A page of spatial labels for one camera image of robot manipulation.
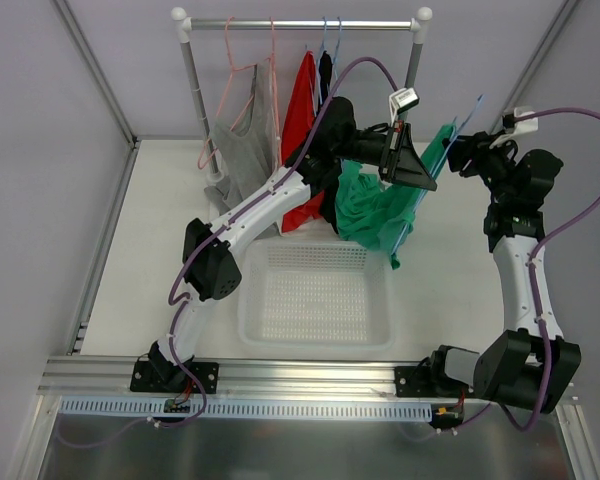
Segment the blue wire hanger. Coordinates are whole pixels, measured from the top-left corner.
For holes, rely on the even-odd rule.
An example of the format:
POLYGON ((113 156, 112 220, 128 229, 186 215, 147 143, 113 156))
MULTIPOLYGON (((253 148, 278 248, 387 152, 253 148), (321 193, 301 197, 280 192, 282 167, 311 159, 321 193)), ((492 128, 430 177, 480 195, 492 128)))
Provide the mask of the blue wire hanger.
MULTIPOLYGON (((435 159, 435 162, 433 164, 433 168, 430 170, 430 173, 432 174, 434 179, 437 179, 437 177, 441 173, 444 163, 447 160, 447 155, 450 151, 451 146, 458 139, 459 135, 463 132, 465 127, 469 124, 472 117, 480 110, 483 100, 484 100, 483 94, 481 94, 477 97, 476 103, 475 103, 472 111, 469 113, 469 115, 464 119, 464 121, 460 125, 456 124, 457 118, 454 118, 454 120, 452 121, 452 132, 448 139, 448 142, 447 142, 447 144, 444 145, 444 150, 437 156, 437 158, 435 159)), ((393 250, 392 250, 393 254, 397 253, 399 247, 404 243, 404 240, 411 233, 412 230, 413 230, 412 223, 404 226, 404 228, 402 229, 402 231, 400 233, 400 236, 396 239, 396 242, 393 246, 393 250)))

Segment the green tank top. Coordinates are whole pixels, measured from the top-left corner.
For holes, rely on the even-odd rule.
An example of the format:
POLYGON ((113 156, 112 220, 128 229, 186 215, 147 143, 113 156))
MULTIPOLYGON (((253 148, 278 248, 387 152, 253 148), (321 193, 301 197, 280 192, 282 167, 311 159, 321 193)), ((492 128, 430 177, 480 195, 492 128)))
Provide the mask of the green tank top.
POLYGON ((386 254, 391 268, 398 269, 398 250, 413 231, 425 190, 387 186, 352 160, 343 160, 341 168, 334 200, 339 237, 386 254))

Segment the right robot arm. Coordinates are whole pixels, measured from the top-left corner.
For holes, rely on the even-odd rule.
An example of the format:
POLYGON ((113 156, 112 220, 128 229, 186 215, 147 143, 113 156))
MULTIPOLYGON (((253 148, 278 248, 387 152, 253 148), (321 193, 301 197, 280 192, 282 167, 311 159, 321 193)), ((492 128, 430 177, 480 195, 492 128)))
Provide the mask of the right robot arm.
POLYGON ((394 370, 396 393, 441 397, 471 389, 481 399, 533 417, 552 412, 581 364, 564 338, 544 272, 550 236, 541 208, 564 163, 544 149, 520 155, 517 143, 485 132, 441 142, 442 158, 490 194, 483 231, 500 278, 504 330, 483 352, 442 345, 415 367, 394 370))

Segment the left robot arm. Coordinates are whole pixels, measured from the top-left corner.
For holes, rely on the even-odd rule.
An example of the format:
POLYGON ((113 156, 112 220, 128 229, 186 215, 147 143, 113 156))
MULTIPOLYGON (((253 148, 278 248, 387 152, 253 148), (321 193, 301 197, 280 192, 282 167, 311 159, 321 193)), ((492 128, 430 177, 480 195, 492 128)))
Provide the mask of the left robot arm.
POLYGON ((263 186, 218 218, 194 219, 186 226, 183 265, 168 294, 177 312, 167 333, 136 360, 131 391, 210 392, 204 376, 211 365, 196 361, 194 348, 212 308, 242 280, 237 256, 289 211, 333 187, 341 161, 375 166, 381 180, 392 185, 436 190, 403 119, 418 102, 414 89, 399 89, 389 96, 389 123, 360 130, 352 102, 329 96, 305 143, 263 186))

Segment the blue hanger with red garment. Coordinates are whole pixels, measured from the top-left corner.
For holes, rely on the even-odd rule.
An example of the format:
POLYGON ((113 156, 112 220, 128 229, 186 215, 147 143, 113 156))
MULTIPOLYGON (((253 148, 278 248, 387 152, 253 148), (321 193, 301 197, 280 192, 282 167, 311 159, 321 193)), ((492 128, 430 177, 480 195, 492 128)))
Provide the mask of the blue hanger with red garment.
POLYGON ((321 77, 320 77, 319 67, 320 67, 320 61, 321 61, 322 55, 326 51, 326 39, 327 39, 327 30, 328 30, 327 19, 325 17, 323 17, 322 20, 323 20, 322 40, 321 40, 318 52, 314 55, 315 75, 314 75, 314 89, 313 89, 313 107, 314 107, 315 114, 318 113, 318 109, 321 105, 321 100, 322 100, 322 93, 321 93, 321 86, 320 86, 321 77))

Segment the grey tank top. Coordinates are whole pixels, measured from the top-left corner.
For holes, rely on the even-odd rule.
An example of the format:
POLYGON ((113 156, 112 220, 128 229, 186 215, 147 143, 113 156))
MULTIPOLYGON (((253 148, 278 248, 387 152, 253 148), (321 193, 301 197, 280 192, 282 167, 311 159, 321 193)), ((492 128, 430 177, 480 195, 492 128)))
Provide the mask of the grey tank top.
POLYGON ((251 85, 241 111, 219 111, 210 132, 224 167, 224 177, 205 188, 210 203, 221 214, 238 206, 264 185, 278 169, 275 165, 274 121, 270 86, 270 60, 247 68, 251 85))

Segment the black garment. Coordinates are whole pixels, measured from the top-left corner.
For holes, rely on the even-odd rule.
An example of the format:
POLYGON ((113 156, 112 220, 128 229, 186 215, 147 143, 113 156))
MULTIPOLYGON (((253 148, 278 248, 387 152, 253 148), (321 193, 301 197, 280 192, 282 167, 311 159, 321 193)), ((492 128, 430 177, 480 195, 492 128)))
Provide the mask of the black garment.
POLYGON ((331 80, 333 76, 333 61, 328 53, 323 53, 319 60, 318 73, 320 76, 319 85, 323 97, 320 110, 325 110, 323 120, 320 122, 317 131, 317 153, 322 172, 326 175, 325 180, 321 180, 320 186, 323 188, 324 198, 319 208, 320 215, 331 226, 335 233, 338 233, 335 199, 338 189, 338 176, 340 175, 340 165, 335 159, 334 150, 338 140, 337 133, 337 101, 333 99, 325 107, 324 103, 331 92, 331 80))

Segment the red and white garment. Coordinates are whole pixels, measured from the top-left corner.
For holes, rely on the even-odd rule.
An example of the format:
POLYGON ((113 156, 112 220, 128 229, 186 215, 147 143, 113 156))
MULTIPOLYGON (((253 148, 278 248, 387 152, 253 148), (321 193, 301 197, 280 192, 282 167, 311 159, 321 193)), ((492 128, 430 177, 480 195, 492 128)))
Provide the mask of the red and white garment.
MULTIPOLYGON (((310 132, 316 114, 313 107, 313 94, 316 80, 316 67, 313 53, 305 53, 298 69, 292 94, 287 107, 282 132, 282 160, 287 161, 291 155, 301 148, 310 132)), ((310 219, 321 218, 320 208, 324 200, 321 192, 303 205, 298 206, 283 216, 281 231, 283 234, 298 229, 310 219)))

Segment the white plastic basket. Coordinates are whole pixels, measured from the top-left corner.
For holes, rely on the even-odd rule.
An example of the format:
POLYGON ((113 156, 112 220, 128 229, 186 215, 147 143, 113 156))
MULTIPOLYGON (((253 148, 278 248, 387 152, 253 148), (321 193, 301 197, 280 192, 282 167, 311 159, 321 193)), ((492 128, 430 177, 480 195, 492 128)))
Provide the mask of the white plastic basket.
POLYGON ((392 269, 353 242, 253 242, 238 291, 238 332, 253 346, 384 350, 393 342, 392 269))

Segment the white clothes rack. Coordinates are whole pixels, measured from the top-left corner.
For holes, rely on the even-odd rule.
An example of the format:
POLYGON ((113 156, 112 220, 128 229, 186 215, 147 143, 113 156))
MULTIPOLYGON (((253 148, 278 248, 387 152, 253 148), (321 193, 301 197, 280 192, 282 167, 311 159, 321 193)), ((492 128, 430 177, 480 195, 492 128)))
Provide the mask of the white clothes rack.
MULTIPOLYGON (((432 10, 422 7, 416 16, 407 21, 372 21, 372 20, 266 20, 266 19, 237 19, 235 28, 241 31, 265 30, 269 27, 289 31, 321 31, 341 32, 351 31, 408 31, 413 35, 410 58, 407 66, 404 87, 412 89, 421 59, 424 41, 432 20, 432 10)), ((182 56, 187 71, 188 81, 204 139, 210 139, 210 127, 204 105, 203 95, 195 67, 190 34, 194 30, 221 30, 224 23, 217 19, 200 19, 189 16, 186 11, 176 7, 171 11, 171 19, 180 42, 182 56)))

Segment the aluminium frame post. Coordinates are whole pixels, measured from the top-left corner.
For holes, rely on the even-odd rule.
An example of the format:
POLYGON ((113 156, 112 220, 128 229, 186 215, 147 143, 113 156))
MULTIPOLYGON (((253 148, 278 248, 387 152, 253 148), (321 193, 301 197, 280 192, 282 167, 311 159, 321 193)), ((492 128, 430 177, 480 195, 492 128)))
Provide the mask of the aluminium frame post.
POLYGON ((78 55, 91 81, 102 98, 122 138, 127 145, 134 147, 137 143, 137 135, 134 133, 127 116, 123 112, 70 2, 66 0, 51 0, 50 3, 58 14, 69 39, 77 49, 78 55))

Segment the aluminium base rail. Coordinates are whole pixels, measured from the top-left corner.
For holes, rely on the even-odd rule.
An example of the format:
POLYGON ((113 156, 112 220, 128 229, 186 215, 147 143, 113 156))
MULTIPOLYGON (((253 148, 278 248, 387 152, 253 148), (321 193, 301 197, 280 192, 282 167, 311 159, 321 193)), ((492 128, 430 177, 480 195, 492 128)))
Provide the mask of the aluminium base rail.
MULTIPOLYGON (((451 400, 460 390, 433 386, 414 362, 197 359, 192 372, 212 397, 291 400, 451 400)), ((47 360, 40 395, 165 396, 168 388, 145 356, 56 356, 47 360)))

